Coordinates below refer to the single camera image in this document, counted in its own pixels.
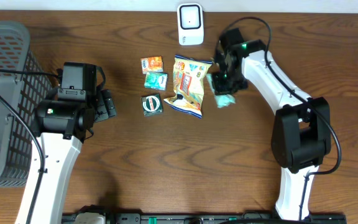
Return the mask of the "teal tissue packet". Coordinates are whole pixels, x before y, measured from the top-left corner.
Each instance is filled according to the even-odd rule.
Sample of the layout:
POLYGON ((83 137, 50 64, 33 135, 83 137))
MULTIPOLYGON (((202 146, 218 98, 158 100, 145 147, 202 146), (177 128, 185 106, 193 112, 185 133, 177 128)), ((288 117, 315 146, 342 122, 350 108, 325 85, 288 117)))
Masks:
POLYGON ((144 87, 154 90, 166 90, 167 73, 147 72, 145 75, 144 87))

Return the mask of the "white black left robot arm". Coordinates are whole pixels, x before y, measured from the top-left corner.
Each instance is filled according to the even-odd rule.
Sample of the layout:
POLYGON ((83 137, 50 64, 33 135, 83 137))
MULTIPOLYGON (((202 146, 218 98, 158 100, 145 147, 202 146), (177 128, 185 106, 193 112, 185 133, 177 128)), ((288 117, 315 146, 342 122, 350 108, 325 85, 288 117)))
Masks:
POLYGON ((68 183, 94 123, 116 115, 109 90, 80 97, 61 89, 34 110, 32 157, 16 223, 61 223, 68 183))

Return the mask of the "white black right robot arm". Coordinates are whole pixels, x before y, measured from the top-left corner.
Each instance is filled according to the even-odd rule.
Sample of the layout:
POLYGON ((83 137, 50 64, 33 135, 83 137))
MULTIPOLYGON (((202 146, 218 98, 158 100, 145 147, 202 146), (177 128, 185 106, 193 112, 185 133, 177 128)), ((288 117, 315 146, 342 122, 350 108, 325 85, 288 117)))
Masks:
POLYGON ((253 84, 275 115, 271 148, 281 167, 275 211, 283 220, 309 218, 308 200, 323 158, 331 150, 328 102, 299 89, 276 64, 261 40, 244 40, 239 29, 219 38, 212 74, 216 95, 231 95, 253 84))

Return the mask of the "grey plastic mesh basket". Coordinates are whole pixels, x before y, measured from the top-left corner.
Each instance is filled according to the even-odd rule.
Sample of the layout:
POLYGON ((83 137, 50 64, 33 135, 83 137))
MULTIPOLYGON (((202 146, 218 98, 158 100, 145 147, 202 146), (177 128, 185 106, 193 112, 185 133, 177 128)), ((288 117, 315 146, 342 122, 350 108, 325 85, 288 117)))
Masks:
MULTIPOLYGON (((27 123, 32 110, 52 85, 46 76, 21 75, 41 72, 30 50, 30 34, 18 22, 0 21, 0 96, 27 123)), ((32 155, 32 138, 15 116, 0 102, 0 187, 25 185, 32 155)))

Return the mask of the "green Zam-Buk box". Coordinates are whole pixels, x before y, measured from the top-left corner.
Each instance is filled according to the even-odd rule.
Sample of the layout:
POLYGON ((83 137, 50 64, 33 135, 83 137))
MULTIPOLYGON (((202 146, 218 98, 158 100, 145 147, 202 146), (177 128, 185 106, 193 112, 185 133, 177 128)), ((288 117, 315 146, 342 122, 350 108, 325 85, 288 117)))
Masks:
POLYGON ((159 94, 143 96, 141 102, 144 116, 153 116, 163 113, 162 101, 159 94))

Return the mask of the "orange tissue packet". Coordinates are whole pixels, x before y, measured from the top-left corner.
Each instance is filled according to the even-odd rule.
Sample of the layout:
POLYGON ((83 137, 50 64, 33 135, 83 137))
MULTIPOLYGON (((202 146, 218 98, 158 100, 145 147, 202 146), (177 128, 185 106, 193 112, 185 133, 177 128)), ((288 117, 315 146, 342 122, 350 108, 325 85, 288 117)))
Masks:
POLYGON ((163 61, 161 56, 141 58, 142 73, 163 72, 163 61))

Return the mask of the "yellow snack bag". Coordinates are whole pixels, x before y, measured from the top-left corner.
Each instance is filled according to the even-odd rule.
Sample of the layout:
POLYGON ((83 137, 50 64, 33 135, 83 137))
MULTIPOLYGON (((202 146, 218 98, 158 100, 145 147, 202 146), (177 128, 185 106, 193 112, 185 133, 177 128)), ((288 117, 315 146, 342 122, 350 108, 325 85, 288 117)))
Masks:
POLYGON ((212 64, 209 60, 195 60, 176 55, 173 65, 175 96, 165 98, 164 102, 177 111, 202 118, 203 81, 212 64))

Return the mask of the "light teal packet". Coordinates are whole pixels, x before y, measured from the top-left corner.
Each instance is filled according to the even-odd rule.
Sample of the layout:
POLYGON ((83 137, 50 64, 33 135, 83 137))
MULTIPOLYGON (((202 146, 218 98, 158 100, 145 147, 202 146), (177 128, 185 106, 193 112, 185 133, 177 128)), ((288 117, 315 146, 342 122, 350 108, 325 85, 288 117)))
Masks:
POLYGON ((213 96, 214 96, 214 99, 215 99, 215 102, 216 102, 218 108, 227 107, 230 104, 235 104, 236 103, 236 100, 232 95, 216 95, 215 94, 215 89, 214 89, 213 83, 212 83, 212 81, 213 81, 212 80, 212 75, 210 73, 208 73, 206 75, 206 78, 207 78, 207 81, 209 83, 209 87, 210 87, 210 89, 211 89, 211 91, 213 93, 213 96))

